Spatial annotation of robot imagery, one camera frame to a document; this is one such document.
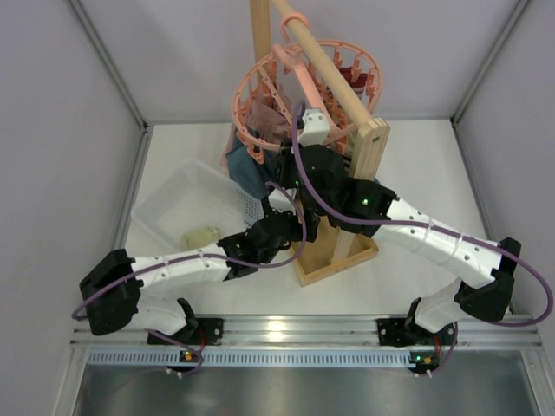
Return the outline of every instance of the white plastic basket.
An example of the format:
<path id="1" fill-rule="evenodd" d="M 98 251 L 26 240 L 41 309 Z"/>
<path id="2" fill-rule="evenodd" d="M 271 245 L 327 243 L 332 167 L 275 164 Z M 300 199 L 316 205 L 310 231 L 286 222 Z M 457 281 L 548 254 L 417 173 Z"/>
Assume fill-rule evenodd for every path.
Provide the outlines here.
<path id="1" fill-rule="evenodd" d="M 216 227 L 220 237 L 244 231 L 264 213 L 260 201 L 235 182 L 197 160 L 186 160 L 131 210 L 148 234 L 182 251 L 183 234 Z"/>

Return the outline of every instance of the white floor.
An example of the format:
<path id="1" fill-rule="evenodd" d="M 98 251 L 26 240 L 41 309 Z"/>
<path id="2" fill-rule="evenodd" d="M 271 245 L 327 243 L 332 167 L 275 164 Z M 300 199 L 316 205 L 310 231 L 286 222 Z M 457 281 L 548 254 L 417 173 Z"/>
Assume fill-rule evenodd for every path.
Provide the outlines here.
<path id="1" fill-rule="evenodd" d="M 396 120 L 390 125 L 377 178 L 427 214 L 484 237 L 450 123 Z M 228 124 L 156 126 L 137 200 L 183 159 L 198 159 L 221 169 L 219 158 L 228 133 Z M 225 283 L 190 285 L 175 295 L 185 297 L 198 314 L 405 314 L 416 297 L 430 295 L 454 280 L 427 260 L 377 243 L 377 258 L 305 288 L 288 266 Z M 133 221 L 126 248 L 131 256 L 165 254 Z"/>

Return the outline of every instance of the cable tie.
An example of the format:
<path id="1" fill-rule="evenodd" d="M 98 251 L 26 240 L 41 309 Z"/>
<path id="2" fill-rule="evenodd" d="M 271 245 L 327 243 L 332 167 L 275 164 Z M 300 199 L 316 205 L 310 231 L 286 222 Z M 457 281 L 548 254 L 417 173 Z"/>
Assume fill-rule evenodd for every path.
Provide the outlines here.
<path id="1" fill-rule="evenodd" d="M 197 252 L 199 253 L 199 260 L 202 262 L 202 265 L 204 267 L 209 267 L 208 265 L 208 257 L 205 257 L 205 252 L 201 249 L 197 250 Z"/>
<path id="2" fill-rule="evenodd" d="M 457 239 L 457 242 L 454 244 L 453 251 L 451 252 L 451 257 L 454 257 L 457 250 L 459 249 L 460 243 L 462 243 L 463 241 L 464 241 L 464 235 L 462 234 L 462 232 L 459 232 L 459 238 Z"/>
<path id="3" fill-rule="evenodd" d="M 424 232 L 424 238 L 422 239 L 422 244 L 424 244 L 424 242 L 426 240 L 428 240 L 428 236 L 430 235 L 430 231 L 432 230 L 432 227 L 434 227 L 434 226 L 435 226 L 434 220 L 431 217 L 428 217 L 428 227 L 426 227 L 426 231 Z"/>

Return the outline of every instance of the blue cloth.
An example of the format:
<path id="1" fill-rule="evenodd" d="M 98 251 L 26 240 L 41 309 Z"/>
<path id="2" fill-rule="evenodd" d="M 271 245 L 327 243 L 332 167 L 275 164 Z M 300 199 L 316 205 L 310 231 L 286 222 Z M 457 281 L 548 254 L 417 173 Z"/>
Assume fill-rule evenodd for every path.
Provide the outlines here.
<path id="1" fill-rule="evenodd" d="M 233 137 L 232 150 L 225 155 L 229 177 L 237 182 L 241 188 L 256 199 L 262 199 L 268 195 L 265 183 L 269 180 L 275 181 L 277 169 L 271 163 L 274 152 L 264 150 L 264 164 L 260 165 L 248 153 L 246 146 L 237 137 L 237 130 Z M 249 129 L 249 133 L 258 138 L 257 132 Z"/>

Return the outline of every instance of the white wall panel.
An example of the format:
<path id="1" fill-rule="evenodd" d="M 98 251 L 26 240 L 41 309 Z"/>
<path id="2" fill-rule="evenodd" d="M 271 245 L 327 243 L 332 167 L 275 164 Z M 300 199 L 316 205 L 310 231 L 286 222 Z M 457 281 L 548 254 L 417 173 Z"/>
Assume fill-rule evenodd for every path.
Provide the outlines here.
<path id="1" fill-rule="evenodd" d="M 139 130 L 61 0 L 0 2 L 0 411 L 49 414 Z"/>
<path id="2" fill-rule="evenodd" d="M 253 64 L 246 0 L 83 0 L 149 120 L 228 120 Z M 291 0 L 317 37 L 363 46 L 382 66 L 377 112 L 449 117 L 514 0 Z M 277 13 L 274 42 L 281 42 Z"/>
<path id="3" fill-rule="evenodd" d="M 536 0 L 460 124 L 463 146 L 495 237 L 523 244 L 555 288 L 555 3 Z M 543 312 L 544 291 L 519 274 L 520 310 Z M 555 365 L 553 318 L 541 325 Z"/>

